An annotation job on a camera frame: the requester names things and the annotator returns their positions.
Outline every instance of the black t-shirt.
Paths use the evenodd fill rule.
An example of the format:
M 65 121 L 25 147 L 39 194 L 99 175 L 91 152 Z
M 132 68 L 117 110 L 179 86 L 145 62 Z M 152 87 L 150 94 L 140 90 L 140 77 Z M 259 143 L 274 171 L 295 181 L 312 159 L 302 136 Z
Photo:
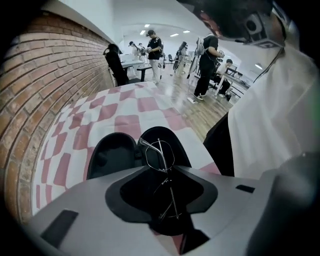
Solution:
M 218 38 L 214 35 L 210 35 L 203 40 L 203 47 L 207 49 L 208 47 L 213 47 L 216 50 L 218 49 Z M 212 55 L 209 50 L 206 50 L 205 53 L 201 56 L 199 65 L 201 66 L 216 66 L 217 56 Z
M 157 47 L 161 47 L 162 42 L 159 37 L 153 38 L 149 41 L 148 47 L 151 47 L 151 49 L 155 49 Z M 152 51 L 149 53 L 149 60 L 159 60 L 161 56 L 161 53 L 159 50 Z

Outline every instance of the black slot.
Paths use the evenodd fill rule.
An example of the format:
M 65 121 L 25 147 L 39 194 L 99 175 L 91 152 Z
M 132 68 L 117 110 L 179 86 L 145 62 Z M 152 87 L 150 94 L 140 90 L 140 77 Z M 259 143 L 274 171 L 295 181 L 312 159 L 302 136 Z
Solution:
M 63 210 L 41 234 L 41 237 L 58 249 L 78 214 L 72 210 Z
M 235 188 L 238 189 L 238 190 L 242 190 L 242 191 L 251 193 L 251 194 L 255 191 L 254 187 L 246 186 L 246 185 L 238 185 Z

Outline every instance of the black pants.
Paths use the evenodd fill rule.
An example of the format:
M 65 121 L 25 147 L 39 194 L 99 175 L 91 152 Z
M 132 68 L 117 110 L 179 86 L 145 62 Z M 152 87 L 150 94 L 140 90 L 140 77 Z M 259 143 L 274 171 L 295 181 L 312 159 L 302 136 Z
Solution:
M 194 95 L 195 96 L 199 96 L 200 94 L 205 95 L 208 87 L 209 87 L 209 82 L 210 82 L 210 78 L 211 75 L 213 74 L 215 70 L 215 67 L 213 66 L 205 66 L 204 68 L 201 68 L 200 65 L 200 71 L 201 71 L 201 75 L 200 75 L 200 79 L 196 85 L 196 88 L 194 90 Z
M 208 131 L 203 145 L 208 150 L 221 174 L 234 177 L 234 159 L 228 127 L 228 113 Z
M 214 81 L 215 83 L 219 84 L 220 81 L 221 81 L 221 77 L 220 77 L 220 76 L 216 76 L 216 77 L 213 79 L 213 81 Z M 229 83 L 227 80 L 224 80 L 224 81 L 222 82 L 222 87 L 221 87 L 221 89 L 220 89 L 220 91 L 219 91 L 219 94 L 226 94 L 226 91 L 229 89 L 229 87 L 230 87 L 230 83 Z

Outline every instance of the white sneaker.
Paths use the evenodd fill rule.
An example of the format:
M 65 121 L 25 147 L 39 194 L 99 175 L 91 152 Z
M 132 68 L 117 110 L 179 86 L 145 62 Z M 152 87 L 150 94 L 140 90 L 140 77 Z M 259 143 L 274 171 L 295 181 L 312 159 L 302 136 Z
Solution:
M 203 101 L 204 99 L 199 95 L 199 96 L 195 96 L 198 100 Z

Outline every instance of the table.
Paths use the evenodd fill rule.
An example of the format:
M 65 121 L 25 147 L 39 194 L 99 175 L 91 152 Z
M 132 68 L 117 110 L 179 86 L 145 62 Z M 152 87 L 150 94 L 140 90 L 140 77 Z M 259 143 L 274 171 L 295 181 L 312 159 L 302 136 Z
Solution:
M 249 89 L 249 86 L 247 87 L 247 86 L 243 85 L 243 84 L 241 83 L 241 80 L 240 80 L 240 79 L 235 78 L 235 77 L 233 77 L 233 76 L 231 76 L 231 75 L 228 75 L 228 74 L 224 73 L 224 74 L 222 75 L 222 78 L 221 78 L 221 81 L 220 81 L 220 83 L 219 83 L 219 85 L 218 85 L 218 88 L 216 89 L 216 91 L 215 91 L 215 93 L 214 93 L 214 96 L 217 96 L 217 95 L 218 95 L 218 93 L 219 93 L 219 91 L 220 91 L 220 89 L 221 89 L 221 87 L 222 87 L 222 83 L 224 82 L 225 79 L 230 80 L 230 81 L 232 82 L 230 88 L 233 87 L 235 90 L 237 90 L 240 95 L 236 94 L 235 92 L 234 92 L 234 93 L 235 93 L 237 96 L 239 96 L 240 98 L 241 98 L 241 96 L 242 96 L 243 94 L 245 94 L 245 92 Z
M 125 69 L 125 68 L 128 68 L 130 66 L 136 66 L 136 65 L 142 65 L 144 64 L 143 61 L 141 60 L 138 60 L 138 59 L 135 59 L 135 60 L 125 60 L 124 62 L 121 62 L 121 65 L 122 67 Z
M 200 139 L 153 82 L 123 85 L 81 98 L 58 114 L 39 151 L 32 214 L 86 180 L 93 150 L 104 136 L 123 132 L 137 142 L 155 126 L 175 133 L 193 168 L 220 173 Z

